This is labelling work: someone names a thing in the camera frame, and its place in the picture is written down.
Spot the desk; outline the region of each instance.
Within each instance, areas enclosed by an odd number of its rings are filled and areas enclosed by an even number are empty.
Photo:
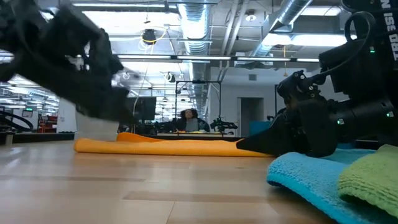
[[[163,140],[224,140],[237,141],[242,138],[237,138],[232,134],[188,134],[188,133],[158,133],[156,136],[143,135],[148,138],[156,138]]]
[[[75,154],[73,143],[0,147],[1,223],[334,223],[266,183],[273,158]]]

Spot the person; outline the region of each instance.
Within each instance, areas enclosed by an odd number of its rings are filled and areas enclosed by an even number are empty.
[[[205,130],[206,132],[210,132],[209,124],[198,118],[198,111],[195,109],[187,109],[181,111],[180,119],[177,120],[176,129],[178,131],[186,131],[187,133],[191,133],[194,131]]]

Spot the green towel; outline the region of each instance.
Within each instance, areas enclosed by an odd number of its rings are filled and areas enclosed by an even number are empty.
[[[341,174],[338,194],[358,198],[398,218],[398,147],[384,145],[353,162]]]

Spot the blue towel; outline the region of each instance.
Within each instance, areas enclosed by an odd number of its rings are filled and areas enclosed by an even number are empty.
[[[397,223],[397,218],[370,204],[348,203],[338,196],[337,183],[343,169],[374,152],[337,149],[333,155],[322,159],[290,152],[272,162],[267,182],[293,190],[339,223]]]

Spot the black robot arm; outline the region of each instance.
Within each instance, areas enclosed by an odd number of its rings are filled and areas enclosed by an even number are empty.
[[[111,86],[123,66],[112,54],[108,34],[70,2],[62,2],[47,22],[35,0],[0,1],[0,48],[14,55],[0,64],[0,81],[20,74],[87,116],[131,122],[125,103],[129,90]],[[70,62],[78,57],[84,61],[80,68]]]
[[[270,128],[237,143],[239,149],[314,157],[333,154],[338,143],[398,131],[398,1],[343,1],[352,12],[345,25],[347,43],[319,55],[321,73],[298,71],[277,87],[286,109]],[[354,22],[357,39],[351,38]],[[331,77],[346,101],[327,100],[318,85]]]

